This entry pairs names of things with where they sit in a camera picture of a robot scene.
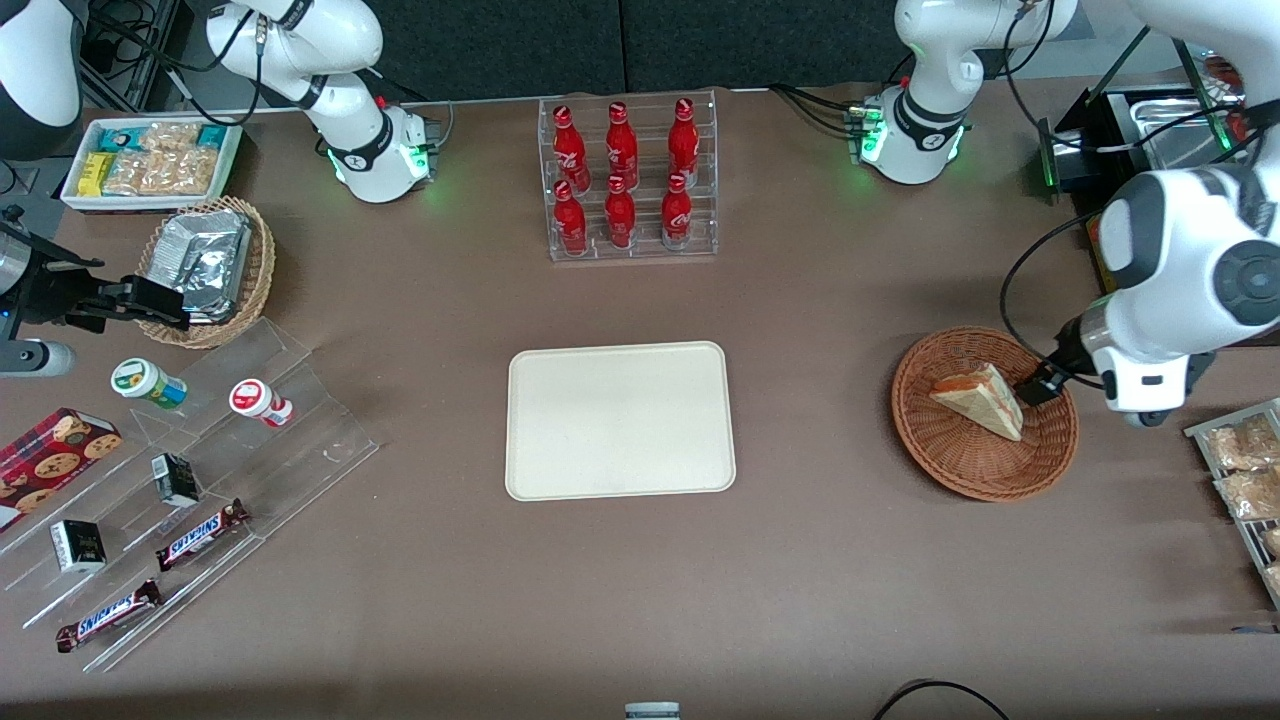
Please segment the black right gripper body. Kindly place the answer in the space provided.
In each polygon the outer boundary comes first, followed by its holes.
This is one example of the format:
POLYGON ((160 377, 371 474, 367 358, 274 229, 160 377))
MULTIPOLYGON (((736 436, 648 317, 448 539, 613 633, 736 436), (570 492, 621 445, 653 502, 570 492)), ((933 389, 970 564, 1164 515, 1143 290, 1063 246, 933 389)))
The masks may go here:
POLYGON ((105 265, 84 259, 18 222, 4 222, 3 329, 22 324, 64 325, 64 313, 77 302, 97 300, 102 282, 90 272, 105 265))

